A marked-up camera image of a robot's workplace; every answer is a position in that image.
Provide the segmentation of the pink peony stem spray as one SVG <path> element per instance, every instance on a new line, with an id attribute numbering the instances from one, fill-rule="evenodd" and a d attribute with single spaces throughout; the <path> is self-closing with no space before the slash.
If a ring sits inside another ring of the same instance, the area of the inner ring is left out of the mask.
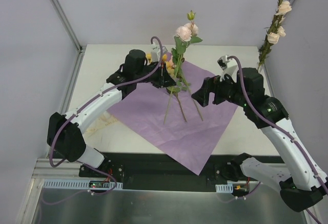
<path id="1" fill-rule="evenodd" d="M 174 34 L 175 46 L 171 48 L 171 56 L 165 62 L 165 67 L 169 75 L 173 78 L 175 83 L 166 88 L 169 94 L 169 101 L 167 104 L 164 122 L 167 120 L 171 99 L 174 97 L 178 101 L 178 105 L 184 121 L 187 121 L 181 101 L 179 99 L 180 92 L 187 92 L 191 95 L 191 84 L 187 81 L 183 72 L 183 65 L 186 62 L 185 53 L 190 45 L 201 43 L 202 39 L 198 36 L 199 27 L 195 23 L 196 13 L 190 10 L 187 13 L 188 22 L 178 27 Z"/>

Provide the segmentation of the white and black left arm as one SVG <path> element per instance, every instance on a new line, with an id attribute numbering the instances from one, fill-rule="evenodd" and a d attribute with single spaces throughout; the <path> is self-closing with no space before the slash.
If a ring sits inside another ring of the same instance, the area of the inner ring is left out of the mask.
<path id="1" fill-rule="evenodd" d="M 65 114 L 55 112 L 49 119 L 47 144 L 69 162 L 78 161 L 91 166 L 96 177 L 108 172 L 105 156 L 86 145 L 86 129 L 113 105 L 136 90 L 138 83 L 151 83 L 155 88 L 175 85 L 167 72 L 164 51 L 152 51 L 151 61 L 142 50 L 130 50 L 125 62 L 110 75 L 94 97 Z"/>

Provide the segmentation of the cream printed ribbon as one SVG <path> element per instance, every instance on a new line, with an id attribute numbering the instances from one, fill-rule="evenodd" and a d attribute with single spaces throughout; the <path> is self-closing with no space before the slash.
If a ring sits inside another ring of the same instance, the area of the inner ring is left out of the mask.
<path id="1" fill-rule="evenodd" d="M 98 130 L 118 122 L 118 119 L 107 111 L 97 118 L 85 131 L 85 134 L 93 134 Z"/>

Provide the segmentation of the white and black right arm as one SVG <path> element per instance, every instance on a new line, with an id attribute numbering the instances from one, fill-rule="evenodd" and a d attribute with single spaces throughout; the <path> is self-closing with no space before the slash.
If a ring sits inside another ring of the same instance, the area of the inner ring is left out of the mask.
<path id="1" fill-rule="evenodd" d="M 243 108 L 245 116 L 271 141 L 288 173 L 278 171 L 242 153 L 220 170 L 226 180 L 253 178 L 278 192 L 284 203 L 295 212 L 302 212 L 320 202 L 326 195 L 327 174 L 308 155 L 281 102 L 265 94 L 264 78 L 255 68 L 243 68 L 236 80 L 224 75 L 206 77 L 199 90 L 192 94 L 202 107 L 225 101 Z"/>

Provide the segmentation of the green leafy stem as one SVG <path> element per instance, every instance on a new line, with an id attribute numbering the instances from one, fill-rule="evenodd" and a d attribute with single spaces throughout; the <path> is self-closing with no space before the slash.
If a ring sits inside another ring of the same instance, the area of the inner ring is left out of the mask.
<path id="1" fill-rule="evenodd" d="M 187 91 L 188 91 L 189 95 L 191 96 L 192 93 L 191 93 L 190 85 L 189 85 L 189 83 L 187 82 L 187 80 L 185 78 L 184 72 L 182 70 L 182 66 L 183 66 L 183 63 L 181 62 L 180 65 L 179 65 L 179 70 L 177 71 L 177 74 L 179 74 L 179 76 L 181 77 L 181 80 L 182 80 L 182 82 L 184 84 L 184 87 L 187 88 Z M 196 101 L 194 99 L 192 99 L 192 101 L 193 101 L 193 104 L 194 104 L 194 106 L 195 106 L 195 108 L 197 110 L 198 115 L 200 116 L 200 119 L 203 121 L 202 113 L 201 113 L 201 111 L 200 111 L 200 109 L 199 109 Z"/>

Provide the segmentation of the pink and purple wrapping paper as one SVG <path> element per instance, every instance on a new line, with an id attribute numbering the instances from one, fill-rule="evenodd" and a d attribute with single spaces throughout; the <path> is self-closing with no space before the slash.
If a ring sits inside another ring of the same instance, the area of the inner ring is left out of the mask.
<path id="1" fill-rule="evenodd" d="M 188 91 L 170 97 L 165 89 L 138 84 L 109 113 L 164 154 L 199 175 L 237 107 L 229 102 L 195 105 Z"/>

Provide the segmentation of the yellow and pink flower bunch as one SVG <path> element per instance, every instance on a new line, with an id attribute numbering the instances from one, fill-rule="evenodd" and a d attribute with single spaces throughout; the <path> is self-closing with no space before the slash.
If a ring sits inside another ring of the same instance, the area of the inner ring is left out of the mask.
<path id="1" fill-rule="evenodd" d="M 170 59 L 167 60 L 168 55 L 169 54 L 166 53 L 160 58 L 161 66 L 158 67 L 152 75 L 146 78 L 145 82 L 151 83 L 156 88 L 165 88 L 169 95 L 174 96 L 179 104 L 183 119 L 187 122 L 178 94 L 187 89 L 188 83 L 182 78 L 182 74 L 178 73 L 175 76 L 175 70 L 180 71 L 181 68 L 173 63 L 172 55 L 170 56 Z"/>

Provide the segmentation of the cream rose stem spray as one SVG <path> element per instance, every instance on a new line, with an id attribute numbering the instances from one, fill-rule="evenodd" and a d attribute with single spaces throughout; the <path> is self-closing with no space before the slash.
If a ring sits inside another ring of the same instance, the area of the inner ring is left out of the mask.
<path id="1" fill-rule="evenodd" d="M 292 11 L 292 5 L 289 1 L 278 0 L 277 9 L 272 17 L 272 21 L 269 27 L 266 28 L 266 35 L 263 43 L 259 48 L 259 62 L 257 64 L 257 70 L 260 72 L 264 67 L 265 60 L 272 51 L 272 47 L 276 45 L 280 38 L 286 36 L 283 22 L 285 16 Z"/>

